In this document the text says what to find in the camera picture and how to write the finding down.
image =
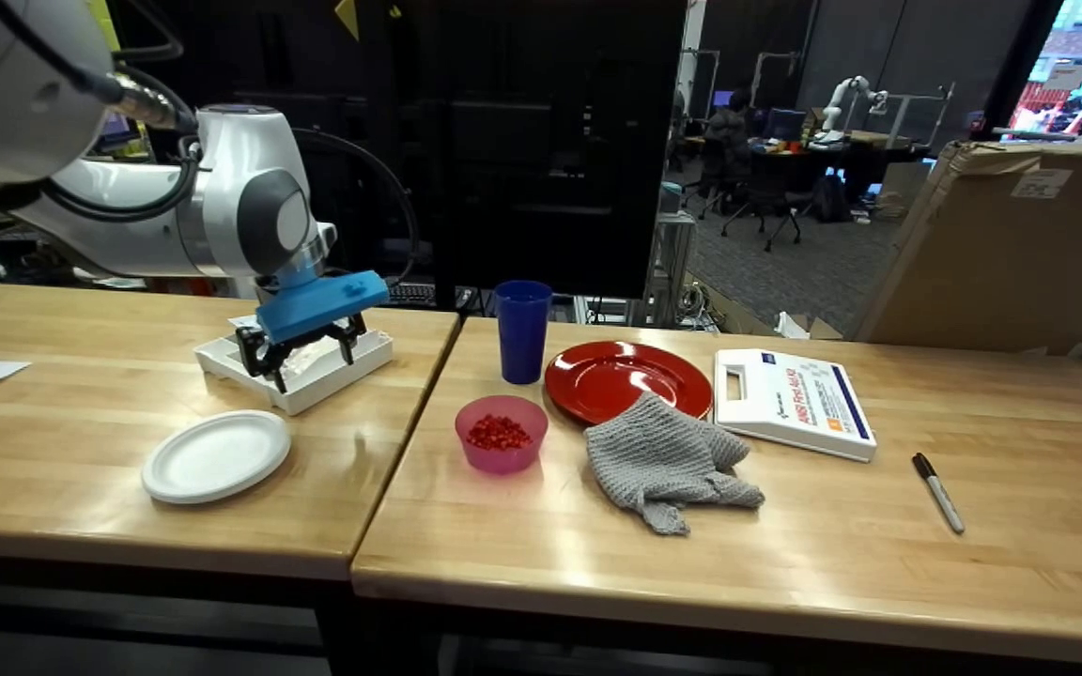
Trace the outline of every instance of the white plate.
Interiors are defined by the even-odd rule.
[[[159,504],[212,504],[255,490],[286,454],[283,417],[236,410],[170,437],[141,465],[141,486]]]

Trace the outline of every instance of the red bowl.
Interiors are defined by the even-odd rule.
[[[464,464],[483,474],[518,474],[537,464],[549,417],[529,397],[493,393],[458,410]]]

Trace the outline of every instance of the cardboard box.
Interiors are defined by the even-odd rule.
[[[1082,147],[958,143],[911,202],[867,343],[1082,343]]]

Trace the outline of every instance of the blue cup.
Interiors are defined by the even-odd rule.
[[[537,382],[552,288],[529,278],[494,286],[498,372],[506,382]]]

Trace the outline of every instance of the red plate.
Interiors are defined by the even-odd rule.
[[[581,343],[546,370],[546,393],[584,423],[622,415],[643,392],[691,417],[715,401],[715,388],[695,366],[637,343]]]

